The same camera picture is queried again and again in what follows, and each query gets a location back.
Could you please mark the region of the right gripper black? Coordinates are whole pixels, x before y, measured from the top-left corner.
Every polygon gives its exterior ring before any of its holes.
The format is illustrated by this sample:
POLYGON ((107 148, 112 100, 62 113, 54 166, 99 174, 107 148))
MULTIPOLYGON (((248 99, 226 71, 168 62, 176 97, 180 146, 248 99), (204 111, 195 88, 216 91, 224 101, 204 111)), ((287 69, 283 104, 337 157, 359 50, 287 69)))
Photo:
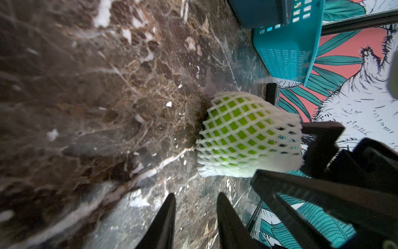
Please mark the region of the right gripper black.
MULTIPOLYGON (((302 124, 314 135, 301 171, 324 177, 345 127, 335 121, 302 124)), ((251 186, 304 249, 329 249, 331 243, 295 211, 281 194, 321 207, 326 214, 351 224, 356 234, 343 249, 398 247, 398 155, 384 144, 363 139, 353 151, 342 150, 327 170, 328 180, 258 170, 251 186)))

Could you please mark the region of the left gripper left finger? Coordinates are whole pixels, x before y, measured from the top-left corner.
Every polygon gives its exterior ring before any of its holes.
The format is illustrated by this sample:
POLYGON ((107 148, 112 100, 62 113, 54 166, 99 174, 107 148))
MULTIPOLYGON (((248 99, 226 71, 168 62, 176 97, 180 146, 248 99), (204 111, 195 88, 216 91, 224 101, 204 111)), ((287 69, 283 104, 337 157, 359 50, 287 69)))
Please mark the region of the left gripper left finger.
POLYGON ((136 249, 172 249, 175 232, 176 199, 170 193, 136 249))

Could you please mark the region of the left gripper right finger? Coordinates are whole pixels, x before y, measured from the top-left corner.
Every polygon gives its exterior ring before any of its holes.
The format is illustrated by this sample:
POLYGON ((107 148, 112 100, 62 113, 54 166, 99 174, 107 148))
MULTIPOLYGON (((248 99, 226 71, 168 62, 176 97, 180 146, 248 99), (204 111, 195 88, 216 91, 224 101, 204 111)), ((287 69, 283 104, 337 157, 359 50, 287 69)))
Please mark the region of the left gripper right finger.
POLYGON ((224 193, 218 195, 217 217, 221 249, 267 249, 250 236, 224 193))

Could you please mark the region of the custard apple green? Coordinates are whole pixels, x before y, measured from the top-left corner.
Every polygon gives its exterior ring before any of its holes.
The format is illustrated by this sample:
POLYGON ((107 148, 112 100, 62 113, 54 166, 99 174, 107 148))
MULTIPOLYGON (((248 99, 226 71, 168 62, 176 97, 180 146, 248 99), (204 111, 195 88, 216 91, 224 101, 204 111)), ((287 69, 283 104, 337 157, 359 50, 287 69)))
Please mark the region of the custard apple green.
POLYGON ((246 92, 224 92, 211 103, 197 140, 204 162, 238 167, 276 152, 275 106, 246 92))

